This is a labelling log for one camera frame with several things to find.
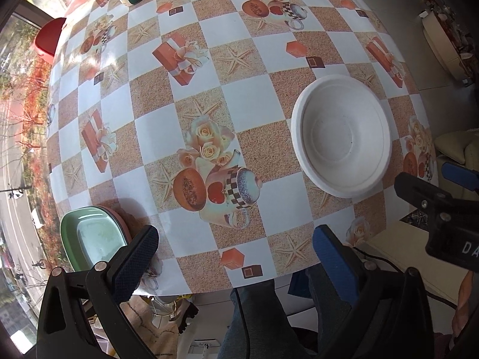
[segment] white bowl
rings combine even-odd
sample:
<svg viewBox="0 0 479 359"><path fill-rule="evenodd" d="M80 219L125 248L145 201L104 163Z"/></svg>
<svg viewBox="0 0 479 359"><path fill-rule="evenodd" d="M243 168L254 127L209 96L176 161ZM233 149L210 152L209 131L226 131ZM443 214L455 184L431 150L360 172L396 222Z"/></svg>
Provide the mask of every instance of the white bowl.
<svg viewBox="0 0 479 359"><path fill-rule="evenodd" d="M291 138L301 168L316 186L357 197L384 176L391 132L378 98L354 78L333 74L308 85L291 117Z"/></svg>

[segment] green dish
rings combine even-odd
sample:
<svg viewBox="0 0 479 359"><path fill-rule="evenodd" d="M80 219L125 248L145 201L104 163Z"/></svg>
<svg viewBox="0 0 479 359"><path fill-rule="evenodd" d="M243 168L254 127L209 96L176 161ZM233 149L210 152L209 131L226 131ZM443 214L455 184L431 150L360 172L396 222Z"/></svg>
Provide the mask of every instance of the green dish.
<svg viewBox="0 0 479 359"><path fill-rule="evenodd" d="M67 213L60 224L60 236L74 271L90 270L101 260L109 261L128 244L121 224L97 206Z"/></svg>

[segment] street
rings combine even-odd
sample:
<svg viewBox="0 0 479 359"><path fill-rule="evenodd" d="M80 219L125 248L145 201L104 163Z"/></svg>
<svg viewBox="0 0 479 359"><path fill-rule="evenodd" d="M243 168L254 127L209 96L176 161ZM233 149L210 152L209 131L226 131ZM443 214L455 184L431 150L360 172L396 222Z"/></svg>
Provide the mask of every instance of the street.
<svg viewBox="0 0 479 359"><path fill-rule="evenodd" d="M0 171L0 189L17 188L21 185L22 149L15 144L20 136L12 136L21 128L9 124L9 110L15 104L3 104L0 110L2 135L2 171ZM20 265L28 282L28 292L32 299L32 309L40 313L41 299L45 287L42 285L48 278L47 273L39 267L32 267L33 263L44 259L40 240L32 222L26 193L17 200L8 198L8 193L0 193L0 219L10 254L15 265Z"/></svg>

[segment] checkered tablecloth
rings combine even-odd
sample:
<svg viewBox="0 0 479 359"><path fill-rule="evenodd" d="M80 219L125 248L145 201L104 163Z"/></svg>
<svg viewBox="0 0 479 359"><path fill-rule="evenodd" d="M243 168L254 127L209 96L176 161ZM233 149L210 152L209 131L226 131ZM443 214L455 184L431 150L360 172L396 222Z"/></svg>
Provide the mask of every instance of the checkered tablecloth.
<svg viewBox="0 0 479 359"><path fill-rule="evenodd" d="M391 127L384 178L352 200L317 188L291 143L296 98L328 74L371 88ZM437 184L419 92L362 0L92 1L68 18L49 93L59 216L95 204L133 233L154 225L160 246L141 287L157 295L314 265L318 224L357 244L412 210L393 189L400 171Z"/></svg>

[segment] jeans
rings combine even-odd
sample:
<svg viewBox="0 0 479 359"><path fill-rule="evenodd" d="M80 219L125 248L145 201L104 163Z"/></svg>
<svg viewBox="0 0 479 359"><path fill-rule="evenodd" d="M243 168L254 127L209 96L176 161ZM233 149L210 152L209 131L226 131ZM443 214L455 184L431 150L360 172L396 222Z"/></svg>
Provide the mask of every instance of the jeans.
<svg viewBox="0 0 479 359"><path fill-rule="evenodd" d="M339 299L321 264L306 269L310 292L318 312L318 352L329 343L349 313L349 303ZM299 343L289 325L273 280L238 288L246 326L250 335L251 359L310 359L311 354ZM233 319L226 333L218 359L243 359L246 336L234 291Z"/></svg>

